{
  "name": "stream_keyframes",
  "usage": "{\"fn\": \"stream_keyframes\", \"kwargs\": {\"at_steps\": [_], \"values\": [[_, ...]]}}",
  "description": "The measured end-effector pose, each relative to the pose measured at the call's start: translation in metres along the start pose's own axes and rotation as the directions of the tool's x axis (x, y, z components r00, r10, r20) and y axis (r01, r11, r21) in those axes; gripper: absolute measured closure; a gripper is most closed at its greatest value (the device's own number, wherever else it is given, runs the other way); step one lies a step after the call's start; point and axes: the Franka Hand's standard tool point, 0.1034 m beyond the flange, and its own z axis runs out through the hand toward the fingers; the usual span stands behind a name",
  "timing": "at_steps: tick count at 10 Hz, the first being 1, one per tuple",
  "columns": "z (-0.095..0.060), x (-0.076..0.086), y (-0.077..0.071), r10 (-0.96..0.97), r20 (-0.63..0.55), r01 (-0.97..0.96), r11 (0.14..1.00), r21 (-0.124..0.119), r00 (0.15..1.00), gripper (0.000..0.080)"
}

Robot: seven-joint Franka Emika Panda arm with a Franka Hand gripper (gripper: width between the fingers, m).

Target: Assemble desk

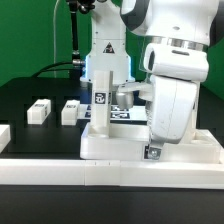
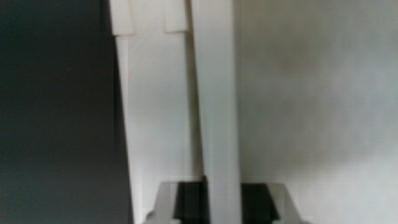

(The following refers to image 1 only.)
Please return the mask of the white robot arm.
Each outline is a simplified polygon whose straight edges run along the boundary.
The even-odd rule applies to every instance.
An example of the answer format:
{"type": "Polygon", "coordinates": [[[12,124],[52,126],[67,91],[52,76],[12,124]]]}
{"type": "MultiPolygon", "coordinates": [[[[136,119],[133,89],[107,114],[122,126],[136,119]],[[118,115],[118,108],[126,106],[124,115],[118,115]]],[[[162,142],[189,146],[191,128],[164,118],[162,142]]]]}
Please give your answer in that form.
{"type": "Polygon", "coordinates": [[[206,48],[224,0],[123,0],[120,16],[143,36],[142,83],[112,91],[113,72],[99,69],[92,79],[91,120],[81,138],[80,157],[96,160],[157,160],[166,143],[183,138],[198,94],[207,78],[206,48]],[[147,124],[112,124],[111,102],[129,109],[133,93],[146,101],[147,124]]]}

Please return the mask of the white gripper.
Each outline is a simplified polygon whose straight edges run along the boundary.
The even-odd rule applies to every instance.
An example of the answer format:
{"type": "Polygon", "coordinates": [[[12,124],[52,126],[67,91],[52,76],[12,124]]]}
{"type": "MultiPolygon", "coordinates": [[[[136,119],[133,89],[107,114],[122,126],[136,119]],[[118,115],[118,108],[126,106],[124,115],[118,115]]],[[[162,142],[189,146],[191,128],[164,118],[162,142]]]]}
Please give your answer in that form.
{"type": "Polygon", "coordinates": [[[165,142],[177,144],[183,137],[198,91],[207,78],[209,64],[203,51],[150,43],[143,67],[153,87],[151,138],[145,158],[158,160],[165,142]]]}

